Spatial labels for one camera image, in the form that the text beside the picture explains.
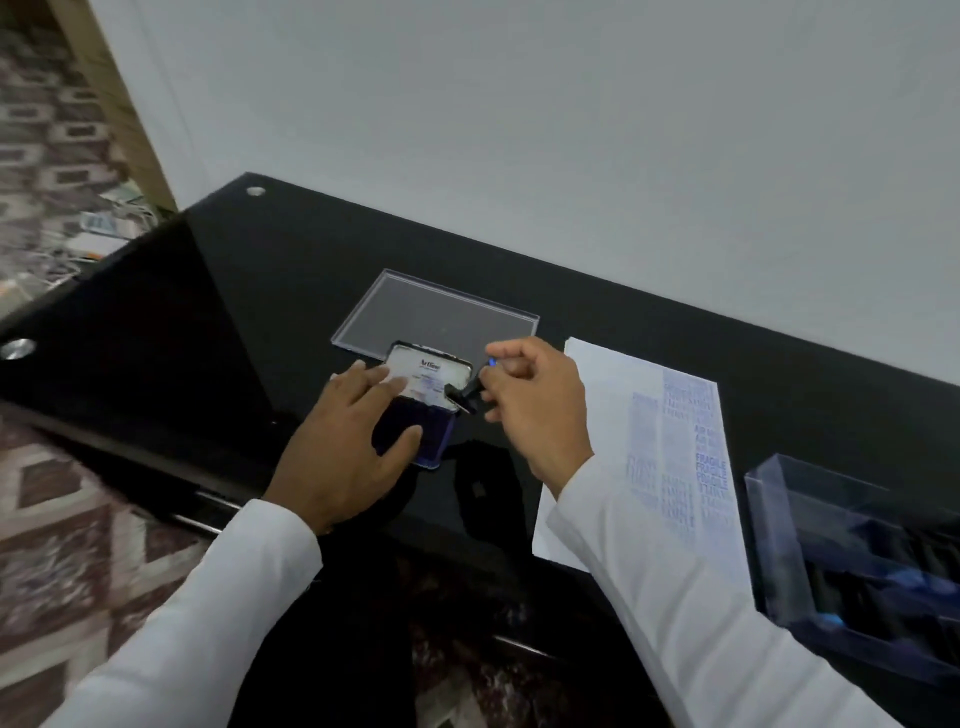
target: left hand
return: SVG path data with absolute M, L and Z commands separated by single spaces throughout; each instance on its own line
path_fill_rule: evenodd
M 383 381 L 384 366 L 356 361 L 333 377 L 290 438 L 263 499 L 300 516 L 314 533 L 367 510 L 396 484 L 420 447 L 422 428 L 407 427 L 378 456 L 373 427 L 406 379 Z

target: black desk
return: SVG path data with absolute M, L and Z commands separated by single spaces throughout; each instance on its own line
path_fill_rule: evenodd
M 355 358 L 329 338 L 384 268 L 537 313 L 559 348 L 576 336 L 716 381 L 738 482 L 784 452 L 960 508 L 958 387 L 255 175 L 5 322 L 3 341 L 37 349 L 0 362 L 0 400 L 87 454 L 242 502 L 262 492 L 330 373 Z M 523 552 L 540 485 L 479 419 L 458 421 L 452 444 L 455 461 L 420 473 L 393 504 L 403 516 L 383 520 L 521 583 L 537 561 Z M 515 477 L 503 502 L 516 517 L 478 523 L 458 499 L 458 468 L 461 479 Z M 884 699 L 917 701 L 888 675 L 841 667 Z

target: white shirt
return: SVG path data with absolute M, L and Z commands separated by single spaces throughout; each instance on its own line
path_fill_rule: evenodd
M 676 728 L 898 725 L 676 541 L 597 458 L 548 524 L 607 595 Z M 45 725 L 226 725 L 260 643 L 322 565 L 298 516 L 252 500 Z

